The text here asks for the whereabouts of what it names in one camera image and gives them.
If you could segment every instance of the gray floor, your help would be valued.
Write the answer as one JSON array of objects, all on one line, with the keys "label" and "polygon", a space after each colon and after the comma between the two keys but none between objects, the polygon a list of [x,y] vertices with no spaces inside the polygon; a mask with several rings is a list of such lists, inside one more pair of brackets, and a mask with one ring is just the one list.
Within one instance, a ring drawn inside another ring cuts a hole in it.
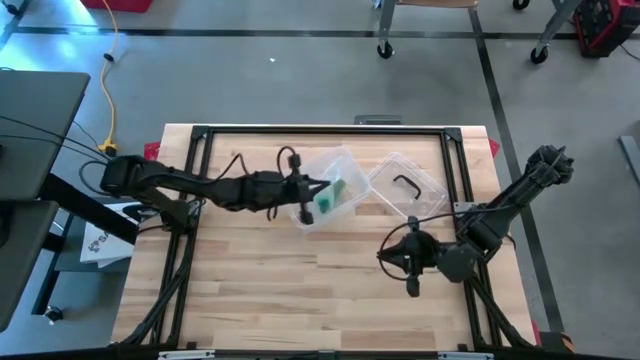
[{"label": "gray floor", "polygon": [[[540,32],[552,12],[550,1],[522,13],[508,0],[480,1],[478,9],[486,32]],[[156,0],[145,15],[117,17],[125,28],[377,26],[368,0]],[[1,23],[10,20],[0,12]],[[20,26],[111,24],[103,12],[86,11],[76,0],[34,0]],[[471,24],[466,10],[399,7],[393,30],[470,32]],[[109,108],[98,79],[111,41],[110,35],[14,34],[0,52],[0,66],[91,74],[76,120],[101,141]],[[348,124],[359,114],[398,114],[409,124],[484,125],[501,140],[475,40],[392,43],[396,54],[384,61],[370,38],[122,36],[107,81],[118,107],[117,143],[123,154],[141,153],[144,143],[160,139],[165,123]],[[555,41],[549,60],[534,67],[528,62],[534,43],[489,40],[487,47],[520,165],[540,144],[567,145],[567,154],[576,158],[571,183],[548,190],[533,205],[565,327],[580,352],[637,358],[640,188],[616,137],[639,120],[640,63],[621,50],[608,59],[586,60],[575,41]],[[640,42],[626,45],[640,54]],[[70,136],[87,140],[76,127]],[[54,170],[86,190],[77,179],[82,160],[63,150]],[[501,184],[508,185],[503,152],[496,165]],[[95,170],[90,179],[97,182]],[[545,329],[525,236],[519,221],[514,225],[530,310]],[[68,308],[72,319],[49,327],[28,315],[46,263],[43,255],[14,321],[0,334],[0,353],[106,345],[122,277],[65,275],[54,303]]]}]

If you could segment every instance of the butcher block tabletop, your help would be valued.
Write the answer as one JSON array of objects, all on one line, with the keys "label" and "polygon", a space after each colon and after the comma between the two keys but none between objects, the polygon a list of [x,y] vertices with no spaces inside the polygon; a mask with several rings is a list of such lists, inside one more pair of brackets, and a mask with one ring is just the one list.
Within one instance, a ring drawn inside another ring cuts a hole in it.
[{"label": "butcher block tabletop", "polygon": [[[184,168],[191,129],[188,124],[166,125],[158,161]],[[486,129],[460,129],[475,199],[489,201],[500,187]],[[208,177],[216,177],[237,153],[243,154],[251,172],[275,170],[276,154],[284,145],[300,153],[303,163],[345,146],[365,173],[390,153],[400,152],[446,188],[439,139],[425,135],[216,134]],[[202,147],[194,173],[199,172]],[[455,160],[453,168],[461,189]],[[227,174],[240,175],[239,164]],[[166,193],[177,197],[175,192]],[[426,269],[420,278],[421,296],[410,298],[404,282],[380,270],[376,259],[380,243],[406,221],[382,203],[372,194],[349,214],[305,235],[284,208],[269,222],[265,212],[226,212],[207,202],[198,229],[180,344],[195,341],[201,349],[282,351],[454,350],[461,343],[471,347],[462,284],[449,283],[437,270]],[[447,211],[450,208],[445,206],[442,212]],[[440,241],[454,240],[451,219],[421,226]],[[389,245],[404,233],[398,231]],[[129,335],[156,300],[169,237],[161,230],[138,237],[113,341]],[[402,275],[400,270],[390,270]],[[522,336],[534,342],[510,242],[505,241],[489,263],[489,273],[498,305]],[[170,329],[174,301],[175,296],[167,307],[163,336]],[[490,339],[486,312],[479,300],[478,305],[484,338]]]}]

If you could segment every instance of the clear plastic container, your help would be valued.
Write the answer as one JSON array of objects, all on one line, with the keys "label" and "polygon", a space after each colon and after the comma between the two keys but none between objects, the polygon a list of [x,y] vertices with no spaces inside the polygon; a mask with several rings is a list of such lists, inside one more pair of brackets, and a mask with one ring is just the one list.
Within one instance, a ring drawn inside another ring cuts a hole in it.
[{"label": "clear plastic container", "polygon": [[418,165],[400,153],[391,153],[369,174],[373,191],[403,219],[436,214],[446,203],[447,191]]},{"label": "clear plastic container", "polygon": [[337,147],[311,159],[302,158],[300,173],[317,180],[329,180],[331,186],[318,193],[307,203],[313,214],[313,224],[305,225],[298,219],[300,206],[288,205],[293,223],[306,232],[327,224],[349,211],[371,194],[369,178],[345,147]]}]

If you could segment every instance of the red toolbox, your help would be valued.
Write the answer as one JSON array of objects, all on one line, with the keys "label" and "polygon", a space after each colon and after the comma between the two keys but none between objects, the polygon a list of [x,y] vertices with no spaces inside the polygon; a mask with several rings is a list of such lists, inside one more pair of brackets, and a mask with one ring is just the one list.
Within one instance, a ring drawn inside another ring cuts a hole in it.
[{"label": "red toolbox", "polygon": [[[143,13],[149,9],[153,0],[107,0],[113,11],[129,11]],[[106,9],[102,0],[80,0],[88,8]]]}]

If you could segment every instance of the yellow cable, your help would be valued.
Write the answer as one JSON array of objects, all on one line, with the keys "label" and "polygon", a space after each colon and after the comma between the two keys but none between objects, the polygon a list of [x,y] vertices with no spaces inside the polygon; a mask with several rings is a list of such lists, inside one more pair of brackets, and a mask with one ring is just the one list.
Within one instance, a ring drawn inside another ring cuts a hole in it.
[{"label": "yellow cable", "polygon": [[[104,4],[104,6],[107,8],[107,11],[109,12],[109,16],[111,17],[111,23],[113,24],[113,29],[115,31],[113,45],[111,46],[111,50],[109,50],[109,52],[107,53],[113,58],[113,54],[115,53],[118,47],[118,24],[116,23],[116,18],[115,16],[113,16],[113,12],[111,11],[111,7],[107,3],[107,0],[102,0],[102,3]],[[112,148],[113,153],[115,155],[115,150],[118,149],[116,144],[113,142],[113,133],[116,128],[116,107],[113,104],[113,99],[111,98],[111,94],[109,94],[109,90],[107,90],[107,87],[104,83],[107,75],[107,65],[110,62],[111,61],[105,58],[104,64],[102,65],[102,71],[100,72],[100,86],[102,87],[104,96],[107,98],[107,101],[109,102],[109,106],[111,107],[111,128],[109,130],[109,136],[107,136],[107,138],[104,140],[104,143],[102,145],[98,146],[98,149],[106,153],[109,148]]]}]

